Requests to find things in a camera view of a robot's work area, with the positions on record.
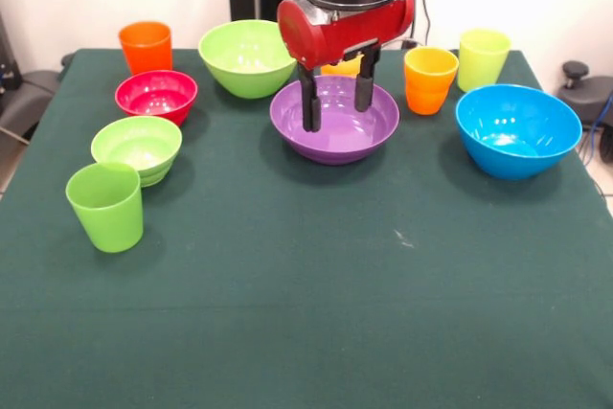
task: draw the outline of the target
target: bowl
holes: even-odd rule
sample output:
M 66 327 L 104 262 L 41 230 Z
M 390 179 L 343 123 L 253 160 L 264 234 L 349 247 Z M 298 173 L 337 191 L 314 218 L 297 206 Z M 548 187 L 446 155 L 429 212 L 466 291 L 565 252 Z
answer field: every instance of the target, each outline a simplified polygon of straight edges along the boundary
M 246 19 L 222 24 L 203 35 L 198 52 L 221 86 L 247 100 L 277 92 L 296 67 L 279 26 L 272 21 Z
M 301 155 L 324 165 L 343 165 L 370 155 L 392 136 L 400 120 L 394 98 L 375 85 L 373 104 L 366 112 L 353 105 L 355 79 L 315 78 L 322 104 L 321 128 L 303 130 L 302 87 L 294 81 L 270 104 L 270 119 L 281 136 Z
M 178 126 L 162 117 L 135 116 L 101 129 L 91 145 L 98 163 L 130 165 L 141 176 L 141 187 L 160 182 L 169 172 L 183 136 Z
M 463 95 L 456 122 L 465 148 L 486 173 L 519 180 L 559 162 L 581 137 L 581 122 L 558 98 L 519 85 L 488 85 Z
M 188 75 L 176 71 L 148 71 L 124 80 L 115 102 L 127 115 L 154 115 L 182 125 L 198 93 Z

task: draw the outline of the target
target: blue bowl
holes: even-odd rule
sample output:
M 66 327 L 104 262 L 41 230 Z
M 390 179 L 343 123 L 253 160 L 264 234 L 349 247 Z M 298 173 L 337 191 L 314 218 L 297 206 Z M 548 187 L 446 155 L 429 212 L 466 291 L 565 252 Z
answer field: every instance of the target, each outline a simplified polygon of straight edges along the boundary
M 579 142 L 581 122 L 564 102 L 518 85 L 489 85 L 463 95 L 456 122 L 465 148 L 486 173 L 508 180 L 539 174 Z

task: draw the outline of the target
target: light green bowl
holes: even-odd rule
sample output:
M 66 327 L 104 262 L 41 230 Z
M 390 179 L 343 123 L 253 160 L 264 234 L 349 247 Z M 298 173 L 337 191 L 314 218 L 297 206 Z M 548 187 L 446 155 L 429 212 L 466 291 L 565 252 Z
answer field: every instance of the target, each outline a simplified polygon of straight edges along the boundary
M 92 156 L 98 163 L 130 165 L 141 176 L 141 187 L 157 184 L 169 172 L 183 135 L 162 117 L 135 116 L 105 126 L 94 137 Z
M 198 52 L 221 86 L 248 100 L 276 93 L 296 67 L 277 23 L 259 19 L 232 21 L 208 31 Z

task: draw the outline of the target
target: light green cup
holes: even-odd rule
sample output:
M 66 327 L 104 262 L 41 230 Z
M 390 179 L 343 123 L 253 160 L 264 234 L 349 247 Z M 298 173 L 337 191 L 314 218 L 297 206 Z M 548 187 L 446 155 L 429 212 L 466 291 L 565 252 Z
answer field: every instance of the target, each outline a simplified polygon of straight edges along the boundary
M 498 81 L 511 40 L 503 33 L 488 29 L 473 29 L 460 40 L 458 86 L 467 92 L 493 85 Z
M 92 141 L 92 157 L 99 163 L 130 165 L 141 176 L 141 187 L 160 182 L 179 153 L 183 135 L 162 117 L 136 115 L 101 129 Z
M 141 178 L 129 165 L 96 163 L 82 168 L 68 181 L 66 197 L 100 251 L 125 251 L 143 236 Z
M 221 86 L 247 100 L 276 93 L 296 67 L 277 23 L 259 19 L 232 21 L 208 31 L 198 52 Z

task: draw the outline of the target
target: floor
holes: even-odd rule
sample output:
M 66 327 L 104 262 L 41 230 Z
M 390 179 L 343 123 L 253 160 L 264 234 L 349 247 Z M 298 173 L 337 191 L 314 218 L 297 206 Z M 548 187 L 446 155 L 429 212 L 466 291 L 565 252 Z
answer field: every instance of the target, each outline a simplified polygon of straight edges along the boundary
M 599 140 L 600 138 L 597 134 L 595 136 L 596 152 L 586 168 L 594 181 L 596 181 L 602 189 L 602 194 L 605 195 L 609 213 L 613 215 L 613 164 L 606 165 L 602 162 L 598 154 Z M 12 177 L 19 167 L 19 163 L 25 152 L 25 146 L 13 139 L 8 139 L 5 135 L 0 133 L 0 200 L 2 199 L 4 191 L 10 186 Z

